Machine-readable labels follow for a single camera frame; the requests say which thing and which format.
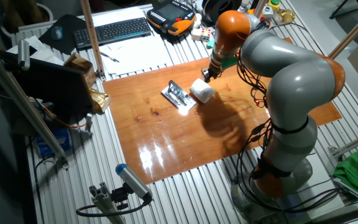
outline metal object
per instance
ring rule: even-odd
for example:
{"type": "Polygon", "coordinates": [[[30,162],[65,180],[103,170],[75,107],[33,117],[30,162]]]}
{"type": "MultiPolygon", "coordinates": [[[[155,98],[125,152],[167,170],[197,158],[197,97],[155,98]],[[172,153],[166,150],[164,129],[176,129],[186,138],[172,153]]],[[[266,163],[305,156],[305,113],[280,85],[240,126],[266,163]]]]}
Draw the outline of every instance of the metal object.
{"type": "Polygon", "coordinates": [[[93,25],[90,3],[88,2],[88,0],[81,0],[81,6],[82,6],[82,11],[84,12],[86,28],[88,29],[89,38],[92,44],[93,54],[96,59],[98,74],[100,79],[102,79],[102,81],[106,81],[106,76],[104,75],[102,56],[100,55],[100,50],[99,50],[98,38],[96,36],[96,31],[93,25]]]}
{"type": "Polygon", "coordinates": [[[357,146],[358,146],[358,138],[356,140],[350,142],[349,144],[346,144],[344,147],[336,149],[333,152],[333,156],[335,158],[338,158],[339,156],[343,155],[346,152],[349,152],[350,150],[354,149],[357,146]]]}
{"type": "MultiPolygon", "coordinates": [[[[112,202],[110,191],[105,182],[100,183],[100,188],[97,189],[94,185],[89,187],[89,192],[93,195],[92,203],[103,213],[118,212],[117,206],[112,202]]],[[[122,216],[107,217],[113,224],[125,224],[122,216]]]]}
{"type": "Polygon", "coordinates": [[[260,18],[262,11],[264,10],[265,5],[269,2],[269,0],[259,0],[258,5],[256,5],[254,16],[256,18],[260,18]]]}
{"type": "Polygon", "coordinates": [[[91,127],[92,127],[92,117],[93,117],[92,113],[86,114],[86,128],[89,132],[91,131],[91,127]]]}
{"type": "Polygon", "coordinates": [[[17,64],[25,71],[30,68],[30,44],[25,40],[21,40],[17,46],[17,64]]]}
{"type": "Polygon", "coordinates": [[[169,85],[161,93],[178,108],[179,113],[182,115],[186,115],[196,104],[196,101],[172,80],[169,81],[169,85]]]}
{"type": "Polygon", "coordinates": [[[29,99],[25,95],[23,89],[20,87],[13,74],[5,71],[4,65],[0,61],[0,84],[7,91],[9,96],[13,99],[15,104],[24,113],[25,117],[30,121],[37,132],[45,139],[53,153],[66,163],[67,160],[65,151],[56,140],[55,136],[49,130],[48,126],[42,120],[37,110],[31,105],[29,99]]]}
{"type": "Polygon", "coordinates": [[[335,49],[328,55],[329,58],[335,59],[350,42],[358,35],[358,24],[348,33],[348,35],[335,47],[335,49]]]}
{"type": "Polygon", "coordinates": [[[136,174],[126,165],[119,164],[116,173],[134,191],[139,198],[144,198],[147,193],[153,196],[151,190],[141,181],[136,174]]]}

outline yellow object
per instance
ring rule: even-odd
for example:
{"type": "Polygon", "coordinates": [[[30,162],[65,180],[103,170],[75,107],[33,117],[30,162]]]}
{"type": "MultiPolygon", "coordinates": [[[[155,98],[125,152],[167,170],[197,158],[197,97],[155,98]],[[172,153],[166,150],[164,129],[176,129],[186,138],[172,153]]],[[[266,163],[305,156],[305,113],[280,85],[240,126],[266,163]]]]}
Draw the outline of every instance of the yellow object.
{"type": "Polygon", "coordinates": [[[252,14],[252,15],[254,14],[254,12],[255,12],[255,9],[249,9],[247,11],[248,14],[252,14]]]}
{"type": "Polygon", "coordinates": [[[295,20],[295,13],[290,9],[279,9],[276,11],[277,13],[277,19],[279,21],[276,21],[281,24],[286,24],[293,22],[295,20]]]}
{"type": "Polygon", "coordinates": [[[277,9],[278,9],[278,7],[280,6],[280,1],[273,1],[272,2],[272,0],[269,0],[268,1],[268,4],[269,4],[269,6],[271,6],[272,7],[272,9],[273,9],[273,11],[277,11],[277,9]]]}
{"type": "Polygon", "coordinates": [[[91,92],[92,100],[95,103],[96,112],[103,114],[111,102],[110,95],[107,93],[101,93],[98,90],[94,90],[92,88],[90,88],[89,91],[91,92]]]}

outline robotic arm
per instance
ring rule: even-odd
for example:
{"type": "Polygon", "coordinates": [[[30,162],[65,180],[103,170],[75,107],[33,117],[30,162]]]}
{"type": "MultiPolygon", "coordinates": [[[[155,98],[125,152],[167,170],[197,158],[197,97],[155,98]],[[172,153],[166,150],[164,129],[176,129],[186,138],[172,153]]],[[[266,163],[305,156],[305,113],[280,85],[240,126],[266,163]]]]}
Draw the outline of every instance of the robotic arm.
{"type": "Polygon", "coordinates": [[[345,73],[330,58],[282,40],[266,29],[256,30],[259,22],[254,15],[237,11],[221,14],[203,77],[206,82],[218,77],[223,72],[222,62],[242,46],[241,63],[255,74],[272,78],[266,102],[273,131],[250,177],[250,188],[262,198],[279,198],[292,194],[311,177],[306,156],[316,143],[317,125],[308,113],[341,92],[345,73]]]}

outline glossy wooden surface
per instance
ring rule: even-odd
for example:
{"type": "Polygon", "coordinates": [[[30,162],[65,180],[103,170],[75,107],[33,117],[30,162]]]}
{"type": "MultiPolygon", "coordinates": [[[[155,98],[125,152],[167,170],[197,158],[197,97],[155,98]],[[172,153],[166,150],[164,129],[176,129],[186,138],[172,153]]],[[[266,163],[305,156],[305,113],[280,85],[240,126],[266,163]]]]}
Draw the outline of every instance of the glossy wooden surface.
{"type": "MultiPolygon", "coordinates": [[[[200,68],[208,64],[204,58],[103,83],[112,98],[109,106],[126,163],[145,183],[238,153],[250,131],[269,118],[265,108],[255,105],[250,86],[235,67],[212,80],[216,94],[187,115],[160,94],[170,80],[190,92],[200,68]]],[[[268,78],[262,80],[269,84],[268,78]]],[[[310,115],[318,125],[341,118],[332,103],[310,115]]]]}

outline black cable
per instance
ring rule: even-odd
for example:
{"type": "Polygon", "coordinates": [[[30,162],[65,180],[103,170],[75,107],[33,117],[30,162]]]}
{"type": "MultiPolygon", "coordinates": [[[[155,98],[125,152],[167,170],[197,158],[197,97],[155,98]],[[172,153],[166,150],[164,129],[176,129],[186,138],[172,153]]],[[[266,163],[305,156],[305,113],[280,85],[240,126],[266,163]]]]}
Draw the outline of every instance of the black cable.
{"type": "Polygon", "coordinates": [[[41,163],[43,163],[43,161],[46,161],[47,159],[50,159],[50,158],[52,158],[53,156],[55,156],[55,155],[52,155],[52,156],[48,156],[48,157],[43,158],[43,159],[35,166],[34,172],[37,170],[38,166],[41,165],[41,163]]]}
{"type": "MultiPolygon", "coordinates": [[[[276,204],[276,206],[277,206],[277,207],[281,208],[281,206],[279,206],[279,204],[278,204],[276,201],[274,201],[274,203],[276,204]]],[[[288,221],[288,219],[287,219],[287,216],[285,215],[285,212],[284,212],[284,211],[282,211],[282,213],[283,213],[283,216],[284,216],[285,222],[286,222],[287,224],[290,224],[290,222],[289,222],[289,221],[288,221]]]]}
{"type": "Polygon", "coordinates": [[[330,178],[330,179],[328,179],[328,180],[325,180],[325,181],[323,181],[323,182],[317,183],[317,184],[313,184],[312,186],[309,186],[309,187],[307,187],[307,188],[305,188],[305,189],[303,189],[303,190],[297,191],[297,192],[292,193],[292,194],[298,194],[298,193],[303,192],[303,191],[305,191],[305,190],[308,190],[308,189],[310,189],[310,188],[312,188],[312,187],[316,187],[317,185],[326,183],[326,182],[328,182],[328,181],[330,181],[330,180],[332,180],[332,178],[330,178]]]}
{"type": "Polygon", "coordinates": [[[34,138],[30,138],[29,140],[29,143],[25,146],[25,149],[27,149],[31,144],[32,142],[35,140],[35,137],[34,138]]]}
{"type": "Polygon", "coordinates": [[[277,208],[277,207],[273,207],[273,206],[270,206],[268,205],[267,203],[263,202],[260,198],[258,198],[258,196],[255,195],[255,193],[253,193],[253,191],[249,188],[250,186],[250,178],[248,179],[248,185],[245,183],[245,180],[242,179],[242,183],[244,185],[244,187],[246,188],[246,191],[248,192],[248,194],[245,192],[245,190],[241,187],[241,182],[240,182],[240,179],[239,179],[239,164],[241,165],[241,170],[240,170],[240,173],[241,173],[241,176],[243,177],[244,174],[242,172],[242,166],[244,165],[244,161],[242,160],[242,157],[244,155],[244,152],[245,152],[245,148],[248,146],[249,143],[252,142],[252,139],[257,139],[259,140],[259,138],[262,136],[262,135],[266,135],[266,134],[270,134],[271,133],[271,128],[267,128],[267,130],[263,133],[263,134],[260,134],[256,137],[253,137],[253,135],[255,134],[258,134],[258,133],[251,133],[251,135],[248,137],[247,141],[246,141],[246,144],[245,146],[241,149],[240,153],[239,153],[239,157],[237,158],[237,163],[236,163],[236,174],[237,174],[237,182],[239,184],[239,188],[241,190],[241,192],[247,197],[248,200],[250,200],[251,202],[254,202],[256,203],[257,205],[260,205],[261,207],[264,207],[264,208],[267,208],[267,209],[271,209],[273,211],[276,211],[276,212],[285,212],[285,213],[301,213],[301,212],[307,212],[308,210],[311,210],[311,209],[314,209],[330,200],[332,200],[334,197],[336,197],[339,193],[340,190],[342,189],[330,189],[330,190],[326,190],[324,192],[321,192],[320,194],[318,195],[315,195],[314,197],[311,197],[309,198],[308,200],[298,204],[298,205],[295,205],[294,207],[292,208],[287,208],[287,209],[282,209],[282,208],[277,208]],[[305,208],[300,208],[298,210],[295,210],[296,207],[299,207],[299,206],[302,206],[304,205],[305,203],[311,201],[311,200],[314,200],[318,197],[321,197],[323,196],[321,199],[319,199],[317,202],[313,203],[312,205],[310,206],[307,206],[305,208]]]}
{"type": "Polygon", "coordinates": [[[21,67],[20,65],[18,65],[17,63],[15,63],[15,62],[13,62],[13,61],[11,61],[11,60],[9,60],[9,59],[6,59],[6,58],[4,58],[4,57],[2,57],[2,56],[0,56],[0,59],[1,59],[2,61],[4,61],[5,63],[8,63],[9,65],[12,65],[13,67],[16,67],[16,68],[19,68],[19,69],[22,68],[22,67],[21,67]]]}
{"type": "Polygon", "coordinates": [[[130,209],[130,210],[126,210],[126,211],[123,211],[123,212],[112,212],[112,213],[103,213],[103,214],[92,214],[92,213],[80,212],[80,211],[85,210],[85,209],[96,208],[95,205],[87,205],[85,207],[81,207],[81,208],[77,209],[75,211],[75,213],[77,213],[77,215],[82,216],[82,217],[111,217],[111,216],[125,215],[125,214],[129,214],[129,213],[132,213],[132,212],[136,212],[136,211],[142,209],[146,205],[147,205],[147,203],[143,202],[143,204],[140,205],[139,207],[133,208],[133,209],[130,209]]]}
{"type": "Polygon", "coordinates": [[[320,46],[317,44],[316,40],[315,40],[315,39],[313,38],[313,36],[310,34],[310,32],[308,31],[308,29],[306,29],[305,27],[303,27],[303,26],[301,26],[301,25],[299,25],[299,24],[296,24],[296,23],[294,23],[294,22],[289,22],[289,23],[286,23],[286,24],[280,24],[280,25],[272,26],[270,29],[274,29],[274,28],[276,28],[276,27],[281,27],[281,26],[287,26],[287,25],[294,25],[294,26],[297,26],[297,27],[299,27],[299,28],[305,30],[305,31],[309,34],[310,38],[313,40],[314,44],[315,44],[315,45],[317,46],[317,48],[320,50],[320,52],[323,53],[323,51],[321,50],[320,46]]]}

